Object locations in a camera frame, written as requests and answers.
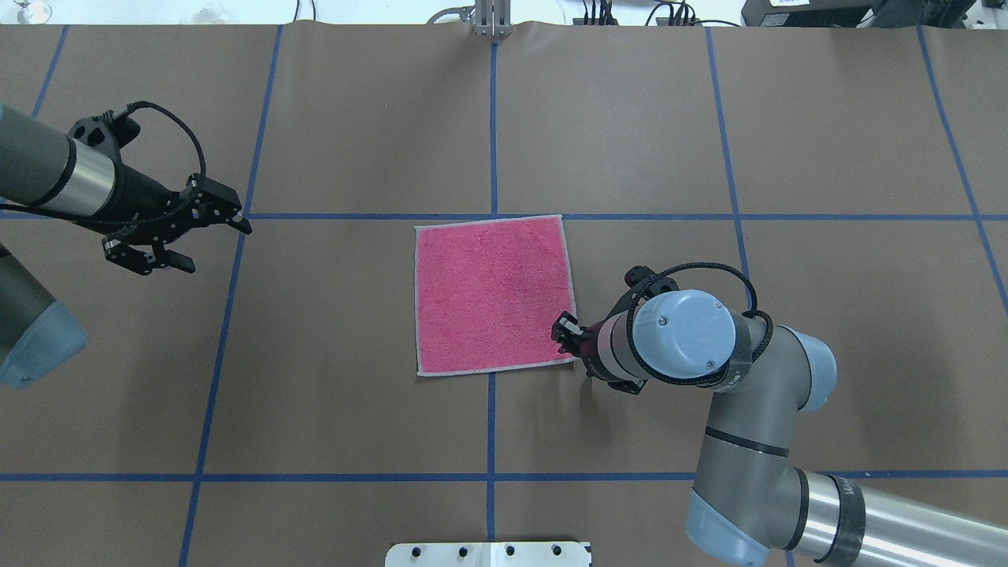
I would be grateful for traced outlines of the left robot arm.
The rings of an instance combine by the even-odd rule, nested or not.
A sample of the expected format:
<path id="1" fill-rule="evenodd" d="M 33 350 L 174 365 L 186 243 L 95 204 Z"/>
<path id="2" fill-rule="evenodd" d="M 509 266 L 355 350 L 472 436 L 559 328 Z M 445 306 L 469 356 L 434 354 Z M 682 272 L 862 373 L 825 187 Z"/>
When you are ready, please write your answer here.
<path id="1" fill-rule="evenodd" d="M 161 113 L 186 133 L 198 171 L 172 191 L 123 161 L 141 132 L 133 114 Z M 2 208 L 75 224 L 100 234 L 106 261 L 148 276 L 159 269 L 193 273 L 190 256 L 170 249 L 194 229 L 226 225 L 252 232 L 237 191 L 212 179 L 198 137 L 176 114 L 149 101 L 107 110 L 58 132 L 2 105 Z M 2 248 L 1 380 L 11 390 L 33 385 L 86 348 L 89 335 L 66 305 Z"/>

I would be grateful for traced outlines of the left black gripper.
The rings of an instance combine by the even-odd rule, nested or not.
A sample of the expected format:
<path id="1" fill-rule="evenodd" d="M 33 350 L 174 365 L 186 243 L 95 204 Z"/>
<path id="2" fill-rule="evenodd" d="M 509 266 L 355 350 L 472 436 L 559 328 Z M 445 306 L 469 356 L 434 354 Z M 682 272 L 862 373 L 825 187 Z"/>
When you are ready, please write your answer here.
<path id="1" fill-rule="evenodd" d="M 107 261 L 148 276 L 156 269 L 197 272 L 190 256 L 167 249 L 188 228 L 226 224 L 253 232 L 237 191 L 208 176 L 190 176 L 182 191 L 170 191 L 135 169 L 117 172 L 110 198 L 101 208 L 103 252 Z"/>

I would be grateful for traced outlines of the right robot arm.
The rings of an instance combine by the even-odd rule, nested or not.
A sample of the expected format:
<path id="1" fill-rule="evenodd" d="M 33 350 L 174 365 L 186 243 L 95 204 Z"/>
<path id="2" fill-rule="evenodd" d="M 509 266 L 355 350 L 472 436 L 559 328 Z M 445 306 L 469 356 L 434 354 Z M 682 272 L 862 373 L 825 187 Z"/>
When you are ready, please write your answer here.
<path id="1" fill-rule="evenodd" d="M 774 549 L 821 566 L 1004 566 L 1006 529 L 792 466 L 801 412 L 836 384 L 817 338 L 752 322 L 705 291 L 625 298 L 594 325 L 572 313 L 552 339 L 587 375 L 638 394 L 649 380 L 712 391 L 687 511 L 688 538 L 738 566 Z"/>

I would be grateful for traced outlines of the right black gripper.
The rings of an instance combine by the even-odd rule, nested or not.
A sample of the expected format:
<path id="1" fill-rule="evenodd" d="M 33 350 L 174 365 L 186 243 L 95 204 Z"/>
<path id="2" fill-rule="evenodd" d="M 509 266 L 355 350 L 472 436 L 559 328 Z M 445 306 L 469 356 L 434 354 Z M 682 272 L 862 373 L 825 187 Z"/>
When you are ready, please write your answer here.
<path id="1" fill-rule="evenodd" d="M 582 359 L 587 376 L 609 387 L 630 387 L 624 315 L 611 316 L 584 329 L 572 313 L 562 312 L 552 324 L 551 340 L 558 344 L 559 353 Z"/>

